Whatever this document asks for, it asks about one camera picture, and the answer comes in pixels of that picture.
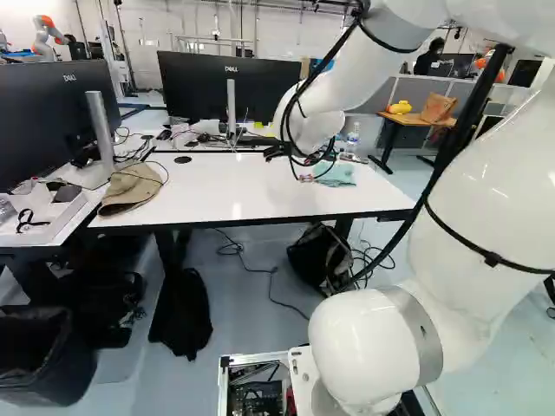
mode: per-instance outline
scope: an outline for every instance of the water bottle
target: water bottle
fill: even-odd
[[[361,123],[355,121],[353,130],[347,134],[347,143],[345,144],[345,151],[343,152],[343,159],[353,159],[356,156],[356,146],[361,131]]]

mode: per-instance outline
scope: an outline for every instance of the yellow rubber duck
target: yellow rubber duck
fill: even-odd
[[[398,104],[388,106],[386,111],[390,114],[406,114],[410,113],[410,110],[412,109],[413,106],[411,106],[408,101],[399,101]]]

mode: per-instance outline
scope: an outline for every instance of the teal cloth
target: teal cloth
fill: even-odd
[[[314,166],[312,174],[316,177],[330,168],[331,162],[322,160]],[[318,184],[338,188],[341,186],[356,186],[353,165],[350,163],[336,163],[329,172],[316,179]]]

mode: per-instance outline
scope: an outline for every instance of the floor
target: floor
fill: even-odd
[[[416,158],[390,160],[395,174],[388,177],[409,197],[418,198],[431,168]],[[383,246],[398,223],[356,220],[349,241],[361,239]],[[225,229],[245,245],[245,261],[253,268],[272,268],[272,296],[294,304],[306,314],[321,302],[293,275],[285,249],[303,232],[304,224],[254,226]],[[160,344],[145,344],[127,380],[91,387],[77,405],[68,409],[20,409],[0,402],[3,416],[97,415],[164,416],[214,415],[217,405],[218,358],[222,354],[285,350],[307,342],[307,321],[295,312],[268,301],[269,277],[247,273],[238,258],[217,256],[225,243],[216,231],[195,231],[186,266],[196,268],[205,280],[214,333],[195,362],[175,358]],[[394,270],[377,270],[369,286],[395,283],[411,275],[406,260],[406,238],[396,247]],[[161,276],[160,260],[153,248],[140,261],[146,279]],[[18,298],[8,272],[0,278],[0,293]],[[497,414],[548,414],[555,408],[555,322],[545,309],[549,305],[541,288],[532,292],[509,315],[485,356],[464,372],[448,374],[429,386],[436,405],[445,416]]]

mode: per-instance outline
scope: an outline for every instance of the circuit board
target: circuit board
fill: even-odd
[[[227,416],[283,416],[281,381],[253,381],[229,387]]]

